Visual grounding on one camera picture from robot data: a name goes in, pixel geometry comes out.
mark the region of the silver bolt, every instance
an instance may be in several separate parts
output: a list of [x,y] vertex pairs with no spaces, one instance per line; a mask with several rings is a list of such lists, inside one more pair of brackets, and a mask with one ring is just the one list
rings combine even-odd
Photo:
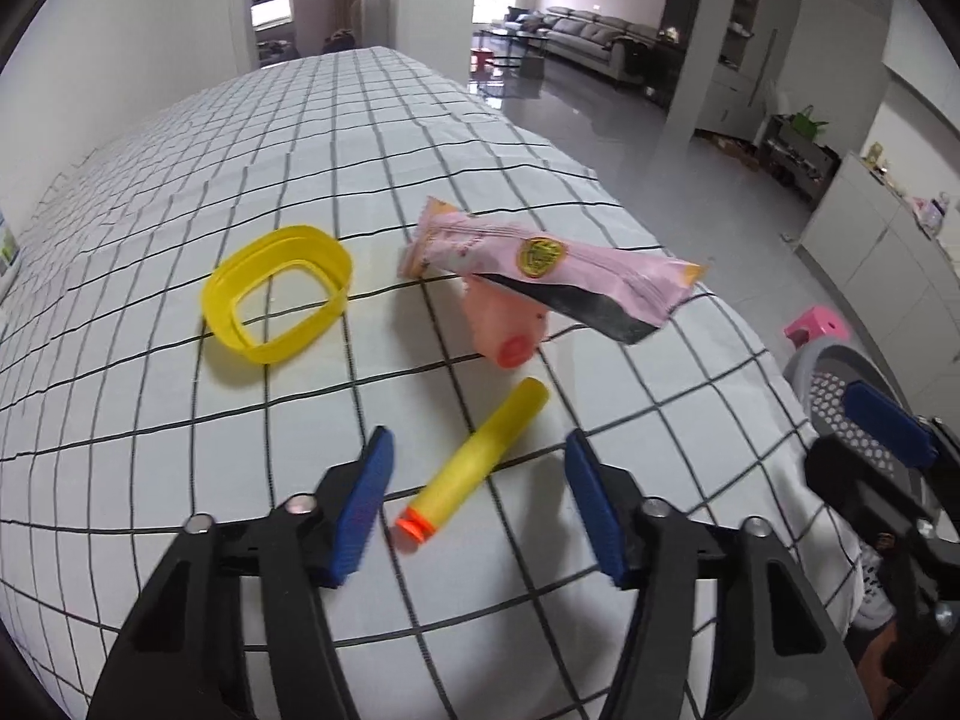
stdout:
[[313,495],[301,493],[288,498],[283,507],[290,514],[310,514],[317,507],[317,499]]
[[184,522],[184,531],[187,533],[206,533],[213,527],[213,517],[209,514],[194,514]]
[[950,635],[957,627],[957,618],[953,609],[947,604],[939,603],[933,608],[933,619],[937,621],[937,626],[945,634]]
[[647,498],[640,509],[647,517],[670,517],[670,504],[662,498]]
[[928,519],[918,519],[917,520],[917,532],[924,538],[936,538],[937,530],[933,527],[933,523]]
[[743,521],[743,530],[750,533],[751,536],[757,536],[758,538],[767,538],[767,536],[770,536],[770,533],[774,532],[774,529],[770,527],[770,523],[763,517],[747,517]]

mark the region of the red stool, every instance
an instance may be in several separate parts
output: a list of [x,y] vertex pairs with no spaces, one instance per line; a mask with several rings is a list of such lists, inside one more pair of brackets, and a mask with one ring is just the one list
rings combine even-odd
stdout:
[[790,338],[793,346],[799,349],[820,336],[834,336],[841,341],[849,341],[850,330],[833,309],[813,306],[803,312],[793,324],[784,327],[784,336]]
[[486,73],[487,63],[493,59],[493,49],[470,49],[477,63],[477,73]]

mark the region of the yellow foam dart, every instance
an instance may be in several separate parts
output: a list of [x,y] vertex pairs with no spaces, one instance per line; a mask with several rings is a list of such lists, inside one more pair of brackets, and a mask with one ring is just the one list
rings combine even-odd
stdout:
[[[237,304],[251,290],[288,268],[313,275],[328,292],[328,301],[280,336],[265,343],[255,341],[237,317]],[[203,285],[200,307],[220,343],[251,362],[270,365],[293,357],[339,319],[347,309],[352,274],[347,250],[323,230],[306,224],[282,227],[224,260]]]
[[550,392],[536,379],[524,379],[515,386],[397,517],[397,527],[419,543],[433,536],[493,471],[549,398]]

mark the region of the yellow circular logo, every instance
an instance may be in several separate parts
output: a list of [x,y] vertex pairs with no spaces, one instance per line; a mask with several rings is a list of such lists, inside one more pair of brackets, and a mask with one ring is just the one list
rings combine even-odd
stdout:
[[566,246],[552,238],[528,238],[517,253],[517,267],[530,278],[541,278],[560,263]]

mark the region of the sofa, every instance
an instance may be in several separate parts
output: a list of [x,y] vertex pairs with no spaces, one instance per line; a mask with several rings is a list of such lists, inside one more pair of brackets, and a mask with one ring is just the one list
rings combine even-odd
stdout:
[[613,16],[589,10],[549,7],[544,12],[524,13],[506,20],[503,28],[536,31],[549,36],[546,50],[620,82],[640,83],[639,74],[627,71],[630,42],[650,45],[656,40],[656,28],[645,23],[629,23]]

